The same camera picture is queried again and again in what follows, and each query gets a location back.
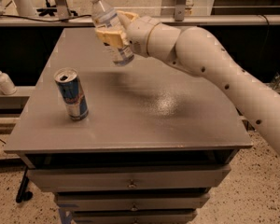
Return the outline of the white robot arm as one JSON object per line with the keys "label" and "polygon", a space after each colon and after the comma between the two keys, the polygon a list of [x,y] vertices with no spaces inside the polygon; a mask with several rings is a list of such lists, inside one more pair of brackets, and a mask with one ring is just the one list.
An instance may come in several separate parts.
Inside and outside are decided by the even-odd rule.
{"label": "white robot arm", "polygon": [[95,29],[114,48],[152,57],[216,85],[280,157],[280,94],[239,66],[207,30],[184,31],[149,16],[119,12],[119,25]]}

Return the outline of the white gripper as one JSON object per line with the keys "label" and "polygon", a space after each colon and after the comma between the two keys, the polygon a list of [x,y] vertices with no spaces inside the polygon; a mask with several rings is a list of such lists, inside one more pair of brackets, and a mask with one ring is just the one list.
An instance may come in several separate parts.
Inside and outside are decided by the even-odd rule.
{"label": "white gripper", "polygon": [[122,49],[128,46],[134,54],[148,57],[147,44],[150,33],[160,23],[159,20],[149,16],[139,18],[133,12],[118,10],[117,14],[122,24],[130,24],[124,29],[96,28],[97,37],[111,47]]}

